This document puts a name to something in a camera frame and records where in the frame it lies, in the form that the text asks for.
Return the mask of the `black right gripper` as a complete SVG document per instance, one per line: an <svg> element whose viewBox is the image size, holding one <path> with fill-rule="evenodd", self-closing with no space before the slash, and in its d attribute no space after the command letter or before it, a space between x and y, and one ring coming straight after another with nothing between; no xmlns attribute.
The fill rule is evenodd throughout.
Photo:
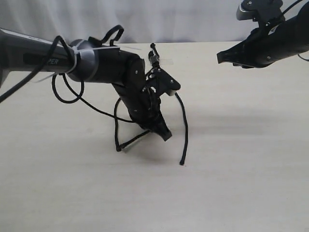
<svg viewBox="0 0 309 232"><path fill-rule="evenodd" d="M217 53L219 64L230 62L243 69L264 68L272 63L309 50L309 18L293 17L267 35L250 36L246 42Z"/></svg>

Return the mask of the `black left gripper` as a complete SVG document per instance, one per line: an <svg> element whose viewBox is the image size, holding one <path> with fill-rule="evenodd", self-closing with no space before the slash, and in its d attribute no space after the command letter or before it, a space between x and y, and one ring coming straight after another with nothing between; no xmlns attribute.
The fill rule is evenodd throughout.
<svg viewBox="0 0 309 232"><path fill-rule="evenodd" d="M146 87L144 59L126 51L111 51L110 68L110 83L124 101L131 119L160 136L164 142L170 139L172 133L153 93Z"/></svg>

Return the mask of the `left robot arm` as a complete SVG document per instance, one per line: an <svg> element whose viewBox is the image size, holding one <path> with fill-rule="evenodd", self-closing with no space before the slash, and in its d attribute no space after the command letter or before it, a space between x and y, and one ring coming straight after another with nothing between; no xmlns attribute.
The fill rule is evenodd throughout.
<svg viewBox="0 0 309 232"><path fill-rule="evenodd" d="M150 53L150 71L138 54L115 45L124 29L115 26L101 40L89 37L66 43L61 36L53 41L32 37L7 29L0 31L0 80L11 72L27 72L27 76L0 97L2 101L17 92L39 72L51 72L85 83L110 84L127 108L130 122L164 141L172 133L161 113L161 95L173 95L180 84L160 68L155 54Z"/></svg>

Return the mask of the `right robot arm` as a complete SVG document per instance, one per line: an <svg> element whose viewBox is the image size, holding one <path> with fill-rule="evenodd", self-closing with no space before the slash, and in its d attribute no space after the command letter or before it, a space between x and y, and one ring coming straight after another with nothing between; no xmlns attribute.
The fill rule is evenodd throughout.
<svg viewBox="0 0 309 232"><path fill-rule="evenodd" d="M276 61L309 50L309 4L285 19L281 0L244 0L236 13L239 21L258 23L250 35L235 46L217 53L217 62L244 69L265 68Z"/></svg>

